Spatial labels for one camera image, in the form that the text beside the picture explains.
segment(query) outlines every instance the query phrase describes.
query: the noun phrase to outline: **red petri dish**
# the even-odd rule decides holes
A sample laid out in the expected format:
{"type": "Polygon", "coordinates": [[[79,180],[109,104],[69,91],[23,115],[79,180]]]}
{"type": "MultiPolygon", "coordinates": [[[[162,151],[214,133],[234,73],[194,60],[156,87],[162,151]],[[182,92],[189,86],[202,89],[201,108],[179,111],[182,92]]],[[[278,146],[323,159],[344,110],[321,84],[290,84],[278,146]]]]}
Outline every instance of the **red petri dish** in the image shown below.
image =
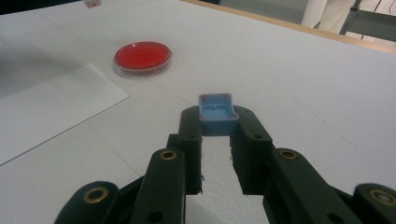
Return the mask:
{"type": "Polygon", "coordinates": [[[122,47],[114,64],[122,76],[150,76],[161,73],[171,62],[172,51],[157,42],[137,42],[122,47]]]}

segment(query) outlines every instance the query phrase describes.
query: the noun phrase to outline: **small blue container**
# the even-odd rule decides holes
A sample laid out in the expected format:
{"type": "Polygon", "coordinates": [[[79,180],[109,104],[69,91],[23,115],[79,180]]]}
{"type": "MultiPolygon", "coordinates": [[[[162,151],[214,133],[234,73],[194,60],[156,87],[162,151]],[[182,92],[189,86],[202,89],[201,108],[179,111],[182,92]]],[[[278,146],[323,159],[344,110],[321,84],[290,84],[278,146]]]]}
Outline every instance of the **small blue container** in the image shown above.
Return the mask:
{"type": "Polygon", "coordinates": [[[200,95],[199,117],[203,136],[236,134],[239,116],[233,110],[233,97],[229,93],[200,95]]]}

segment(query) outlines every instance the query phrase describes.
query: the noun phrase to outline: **sheet of paper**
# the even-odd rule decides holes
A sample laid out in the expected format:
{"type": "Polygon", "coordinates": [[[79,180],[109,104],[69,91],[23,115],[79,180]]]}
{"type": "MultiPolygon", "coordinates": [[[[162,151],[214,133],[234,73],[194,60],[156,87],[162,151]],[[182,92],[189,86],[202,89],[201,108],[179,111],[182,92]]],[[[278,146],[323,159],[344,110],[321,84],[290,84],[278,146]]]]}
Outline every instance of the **sheet of paper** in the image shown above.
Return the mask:
{"type": "Polygon", "coordinates": [[[127,97],[88,64],[0,98],[0,164],[127,97]]]}

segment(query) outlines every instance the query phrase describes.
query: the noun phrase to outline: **red disc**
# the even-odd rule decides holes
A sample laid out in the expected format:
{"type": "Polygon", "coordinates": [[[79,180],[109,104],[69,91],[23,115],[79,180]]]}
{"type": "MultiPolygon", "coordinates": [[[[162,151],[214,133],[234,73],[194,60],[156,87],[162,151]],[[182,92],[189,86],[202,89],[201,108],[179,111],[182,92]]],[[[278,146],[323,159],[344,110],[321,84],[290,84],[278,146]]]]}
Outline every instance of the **red disc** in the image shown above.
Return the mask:
{"type": "Polygon", "coordinates": [[[119,49],[114,57],[118,66],[146,70],[162,66],[171,58],[171,50],[157,42],[137,42],[119,49]]]}

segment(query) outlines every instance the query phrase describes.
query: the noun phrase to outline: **table surface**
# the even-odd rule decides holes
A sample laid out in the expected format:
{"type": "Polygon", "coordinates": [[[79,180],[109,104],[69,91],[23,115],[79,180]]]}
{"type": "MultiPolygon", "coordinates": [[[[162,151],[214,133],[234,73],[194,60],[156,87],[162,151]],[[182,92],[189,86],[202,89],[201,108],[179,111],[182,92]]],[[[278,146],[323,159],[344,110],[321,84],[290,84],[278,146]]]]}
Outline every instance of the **table surface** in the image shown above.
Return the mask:
{"type": "MultiPolygon", "coordinates": [[[[396,189],[396,54],[227,10],[118,0],[1,16],[0,64],[20,58],[50,77],[90,63],[130,95],[3,164],[1,222],[52,223],[83,185],[137,179],[203,93],[232,94],[275,146],[303,153],[341,190],[370,182],[396,189]],[[172,65],[158,76],[118,76],[115,52],[146,40],[168,46],[172,65]]],[[[262,197],[242,195],[230,157],[227,137],[204,139],[204,194],[187,197],[187,223],[268,222],[262,197]]]]}

